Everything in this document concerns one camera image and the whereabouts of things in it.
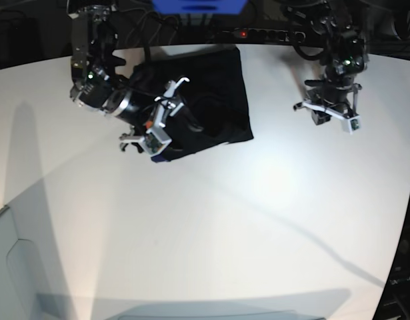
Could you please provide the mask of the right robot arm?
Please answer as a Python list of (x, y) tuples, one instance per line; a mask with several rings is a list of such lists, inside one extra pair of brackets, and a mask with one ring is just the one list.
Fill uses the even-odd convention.
[(152, 93), (141, 88), (144, 80), (136, 83), (118, 74), (116, 68), (126, 61), (113, 54), (119, 36), (111, 16), (117, 11), (117, 1), (68, 1), (73, 48), (70, 98), (79, 107), (129, 124), (129, 132), (119, 138), (122, 151), (135, 145), (156, 157), (173, 141), (166, 122), (185, 107), (179, 88), (190, 80), (171, 79)]

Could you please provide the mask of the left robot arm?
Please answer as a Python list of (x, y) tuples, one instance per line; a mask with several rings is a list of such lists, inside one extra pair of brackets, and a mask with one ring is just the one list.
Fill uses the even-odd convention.
[[(307, 61), (318, 61), (324, 67), (318, 79), (304, 81), (308, 88), (294, 111), (310, 111), (316, 125), (340, 120), (348, 133), (361, 128), (357, 100), (362, 86), (355, 82), (369, 61), (361, 29), (353, 24), (344, 1), (281, 1), (281, 10), (288, 22), (288, 40), (295, 52)], [(307, 54), (294, 30), (294, 24), (309, 27), (323, 42), (323, 50)]]

